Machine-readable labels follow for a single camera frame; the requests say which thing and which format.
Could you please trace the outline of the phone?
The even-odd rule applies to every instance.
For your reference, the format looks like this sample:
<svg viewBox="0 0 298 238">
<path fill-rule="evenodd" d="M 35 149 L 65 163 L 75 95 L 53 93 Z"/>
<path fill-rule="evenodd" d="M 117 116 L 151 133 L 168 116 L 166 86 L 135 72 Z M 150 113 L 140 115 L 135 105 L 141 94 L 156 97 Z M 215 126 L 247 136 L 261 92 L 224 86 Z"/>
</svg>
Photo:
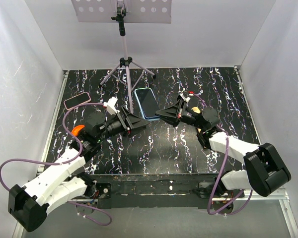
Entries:
<svg viewBox="0 0 298 238">
<path fill-rule="evenodd" d="M 91 101 L 91 97 L 88 92 L 82 92 L 69 99 L 64 100 L 64 106 L 66 110 L 75 108 L 81 104 L 85 104 Z"/>
<path fill-rule="evenodd" d="M 134 90 L 134 95 L 140 108 L 141 115 L 148 121 L 159 120 L 155 113 L 159 111 L 159 106 L 151 88 L 138 88 Z"/>
</svg>

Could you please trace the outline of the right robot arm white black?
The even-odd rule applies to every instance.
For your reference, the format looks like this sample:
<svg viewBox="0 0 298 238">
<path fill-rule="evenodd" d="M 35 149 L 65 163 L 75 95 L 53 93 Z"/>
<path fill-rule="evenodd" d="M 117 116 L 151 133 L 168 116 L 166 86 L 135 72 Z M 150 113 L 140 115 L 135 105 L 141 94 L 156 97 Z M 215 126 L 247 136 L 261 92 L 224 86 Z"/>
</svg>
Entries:
<svg viewBox="0 0 298 238">
<path fill-rule="evenodd" d="M 228 136 L 218 127 L 220 119 L 216 109 L 205 107 L 198 113 L 188 108 L 187 103 L 187 98 L 178 98 L 175 105 L 155 114 L 174 127 L 181 122 L 195 127 L 202 147 L 222 152 L 245 166 L 244 170 L 218 175 L 215 184 L 218 196 L 226 197 L 236 189 L 251 189 L 267 197 L 291 180 L 291 173 L 274 145 L 252 144 Z"/>
</svg>

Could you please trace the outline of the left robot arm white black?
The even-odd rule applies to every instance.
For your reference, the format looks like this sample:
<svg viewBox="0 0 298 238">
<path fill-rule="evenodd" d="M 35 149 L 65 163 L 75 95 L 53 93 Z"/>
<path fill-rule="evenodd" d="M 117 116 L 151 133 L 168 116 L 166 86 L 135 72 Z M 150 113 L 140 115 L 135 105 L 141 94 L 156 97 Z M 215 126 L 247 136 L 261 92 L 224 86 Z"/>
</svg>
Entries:
<svg viewBox="0 0 298 238">
<path fill-rule="evenodd" d="M 8 212 L 28 232 L 39 228 L 64 203 L 79 196 L 91 198 L 96 193 L 96 181 L 91 176 L 84 172 L 72 174 L 100 151 L 102 141 L 117 134 L 132 137 L 149 124 L 124 107 L 105 107 L 108 117 L 102 112 L 91 113 L 72 130 L 75 140 L 54 165 L 25 185 L 16 184 L 9 190 Z"/>
</svg>

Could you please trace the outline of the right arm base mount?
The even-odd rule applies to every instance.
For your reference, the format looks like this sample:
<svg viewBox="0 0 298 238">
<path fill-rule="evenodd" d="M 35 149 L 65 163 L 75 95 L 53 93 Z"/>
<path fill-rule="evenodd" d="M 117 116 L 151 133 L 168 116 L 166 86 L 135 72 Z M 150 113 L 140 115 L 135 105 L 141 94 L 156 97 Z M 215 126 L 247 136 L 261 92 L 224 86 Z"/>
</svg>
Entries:
<svg viewBox="0 0 298 238">
<path fill-rule="evenodd" d="M 190 194 L 197 195 L 199 198 L 210 198 L 215 182 L 199 182 L 189 190 Z M 229 201 L 237 197 L 241 190 L 227 190 L 223 185 L 217 185 L 213 198 L 218 198 L 223 201 Z"/>
</svg>

